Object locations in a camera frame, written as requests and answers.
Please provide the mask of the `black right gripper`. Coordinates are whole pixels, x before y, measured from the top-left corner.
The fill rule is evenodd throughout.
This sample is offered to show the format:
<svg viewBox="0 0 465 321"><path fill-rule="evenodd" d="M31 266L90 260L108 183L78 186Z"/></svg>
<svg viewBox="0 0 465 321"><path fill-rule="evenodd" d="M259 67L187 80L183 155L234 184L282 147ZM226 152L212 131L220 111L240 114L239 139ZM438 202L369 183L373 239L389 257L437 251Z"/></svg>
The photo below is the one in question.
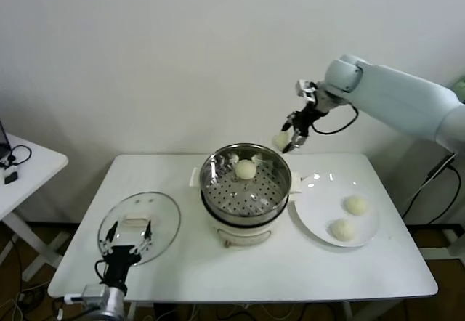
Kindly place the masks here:
<svg viewBox="0 0 465 321"><path fill-rule="evenodd" d="M292 112L286 117L285 123L281 127L286 138L282 153L289 153L299 149L307 140L311 125L326 114L319 111L311 102L307 103L303 110Z"/></svg>

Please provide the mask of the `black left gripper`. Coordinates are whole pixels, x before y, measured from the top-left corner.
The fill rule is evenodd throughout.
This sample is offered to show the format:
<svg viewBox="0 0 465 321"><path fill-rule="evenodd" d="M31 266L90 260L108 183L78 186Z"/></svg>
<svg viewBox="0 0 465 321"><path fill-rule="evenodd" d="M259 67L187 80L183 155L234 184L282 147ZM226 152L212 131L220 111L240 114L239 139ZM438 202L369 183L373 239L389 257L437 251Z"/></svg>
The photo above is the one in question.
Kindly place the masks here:
<svg viewBox="0 0 465 321"><path fill-rule="evenodd" d="M127 291L126 277L129 268L141 261L142 256L152 246L152 229L151 221L147 223L145 230L141 233L141 241L135 245L116 245L111 248L118 221L107 231L104 238L98 238L100 253L105 255L103 260L107 264L102 282L109 288L117 288L121 291Z"/></svg>

